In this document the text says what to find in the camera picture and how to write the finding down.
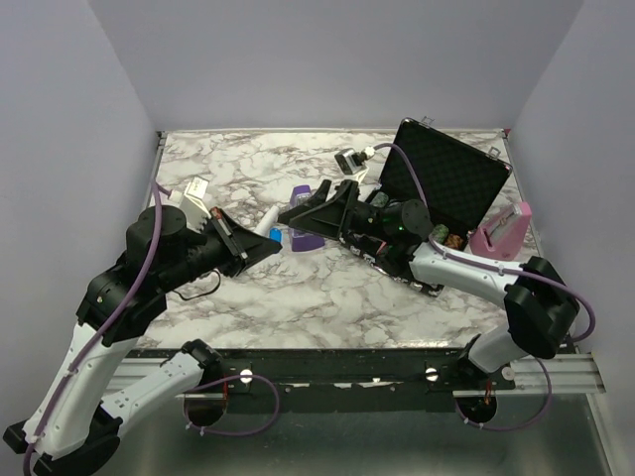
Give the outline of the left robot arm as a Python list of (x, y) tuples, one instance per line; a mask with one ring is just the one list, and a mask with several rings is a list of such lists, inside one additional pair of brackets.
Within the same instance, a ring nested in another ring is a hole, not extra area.
[(8, 426), (3, 439), (24, 457), (26, 475), (92, 475), (123, 435), (166, 400), (212, 390), (220, 355), (194, 339), (150, 376), (107, 396), (122, 360), (167, 309), (167, 295), (214, 272), (233, 278), (280, 252), (215, 208), (201, 231), (177, 207), (144, 210), (126, 231), (126, 249), (88, 285), (62, 366), (34, 414)]

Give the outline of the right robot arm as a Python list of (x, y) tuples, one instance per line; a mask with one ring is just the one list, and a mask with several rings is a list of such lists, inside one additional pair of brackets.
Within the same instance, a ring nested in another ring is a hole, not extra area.
[(324, 180), (299, 204), (269, 217), (333, 241), (370, 238), (381, 245), (375, 256), (381, 269), (396, 260), (398, 271), (408, 272), (414, 281), (457, 289), (504, 309), (505, 323), (473, 337), (457, 358), (454, 370), (467, 388), (481, 387), (515, 360), (551, 360), (558, 354), (581, 300), (548, 260), (501, 262), (453, 250), (434, 239), (434, 224), (422, 200), (378, 207), (358, 195), (354, 180), (338, 186)]

